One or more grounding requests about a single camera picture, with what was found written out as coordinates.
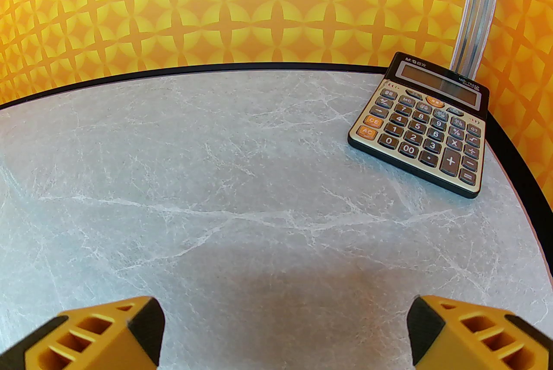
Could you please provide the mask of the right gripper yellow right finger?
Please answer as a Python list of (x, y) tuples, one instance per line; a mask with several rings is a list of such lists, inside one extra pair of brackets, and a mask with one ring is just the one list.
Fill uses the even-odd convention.
[(508, 310), (417, 296), (407, 333), (415, 370), (553, 370), (553, 338)]

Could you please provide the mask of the gold and black calculator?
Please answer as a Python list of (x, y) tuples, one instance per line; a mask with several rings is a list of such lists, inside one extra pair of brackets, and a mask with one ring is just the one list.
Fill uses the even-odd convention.
[(395, 53), (348, 131), (367, 154), (473, 199), (481, 189), (490, 92), (448, 68)]

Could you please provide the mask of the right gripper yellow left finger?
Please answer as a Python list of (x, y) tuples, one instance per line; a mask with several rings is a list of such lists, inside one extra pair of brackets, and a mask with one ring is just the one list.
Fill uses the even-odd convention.
[(158, 370), (164, 311), (151, 296), (58, 313), (0, 354), (0, 370)]

